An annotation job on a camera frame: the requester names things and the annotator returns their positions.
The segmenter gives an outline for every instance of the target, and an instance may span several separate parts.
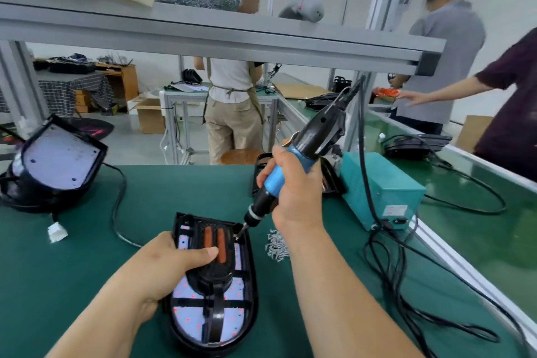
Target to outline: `khaki pants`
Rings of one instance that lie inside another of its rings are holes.
[[[207,100],[205,122],[209,132],[211,164],[220,164],[220,157],[233,149],[262,150],[263,124],[250,99],[240,103]]]

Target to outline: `dark red shirt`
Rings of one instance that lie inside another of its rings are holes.
[[[537,181],[537,28],[476,77],[501,90],[515,83],[517,90],[494,117],[475,154]]]

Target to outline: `aluminum shelf beam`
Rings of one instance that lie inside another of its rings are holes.
[[[445,41],[123,0],[0,0],[0,39],[413,75]]]

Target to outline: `gray shirt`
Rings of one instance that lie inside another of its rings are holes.
[[[477,53],[485,43],[485,26],[472,10],[472,4],[455,0],[414,23],[410,34],[443,38],[446,47],[434,76],[412,76],[405,90],[429,93],[468,77]],[[408,101],[395,101],[397,115],[419,121],[448,123],[453,101],[433,102],[408,107]]]

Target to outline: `teal power supply box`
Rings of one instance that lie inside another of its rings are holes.
[[[394,229],[406,229],[425,194],[425,187],[379,153],[365,153],[365,163],[377,216],[388,219]],[[371,231],[377,223],[367,204],[358,152],[344,153],[340,177],[348,190],[343,198],[364,228]]]

